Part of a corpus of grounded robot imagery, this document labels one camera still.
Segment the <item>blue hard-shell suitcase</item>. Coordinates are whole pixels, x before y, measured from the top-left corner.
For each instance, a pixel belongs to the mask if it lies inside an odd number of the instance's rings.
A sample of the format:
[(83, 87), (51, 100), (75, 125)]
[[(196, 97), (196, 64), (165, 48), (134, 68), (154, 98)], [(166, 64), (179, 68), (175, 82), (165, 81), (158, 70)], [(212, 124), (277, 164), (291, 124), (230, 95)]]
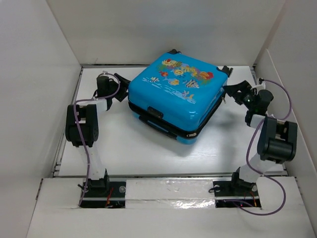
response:
[(129, 108), (152, 129), (193, 144), (225, 97), (232, 71), (173, 49), (129, 83)]

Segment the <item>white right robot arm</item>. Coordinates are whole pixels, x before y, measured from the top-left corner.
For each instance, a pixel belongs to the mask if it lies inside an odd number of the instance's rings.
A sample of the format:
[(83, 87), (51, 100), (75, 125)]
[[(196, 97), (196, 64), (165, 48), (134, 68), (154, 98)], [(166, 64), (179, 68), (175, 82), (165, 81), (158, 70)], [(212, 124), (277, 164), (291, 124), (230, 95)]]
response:
[(247, 126), (259, 130), (256, 154), (231, 177), (229, 190), (235, 195), (251, 191), (258, 178), (277, 164), (292, 161), (297, 150), (298, 125), (267, 115), (273, 94), (253, 88), (247, 81), (223, 87), (229, 97), (246, 106)]

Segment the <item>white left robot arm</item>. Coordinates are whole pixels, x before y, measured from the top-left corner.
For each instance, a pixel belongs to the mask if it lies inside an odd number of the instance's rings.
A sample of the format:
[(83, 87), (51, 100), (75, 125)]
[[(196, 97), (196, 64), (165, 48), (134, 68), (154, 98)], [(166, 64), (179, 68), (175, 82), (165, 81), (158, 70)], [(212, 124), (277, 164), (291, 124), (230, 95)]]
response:
[(104, 197), (110, 193), (110, 181), (97, 149), (99, 116), (110, 110), (112, 100), (121, 102), (128, 96), (130, 80), (103, 72), (96, 78), (97, 89), (91, 98), (76, 100), (67, 106), (65, 138), (80, 153), (86, 164), (83, 197)]

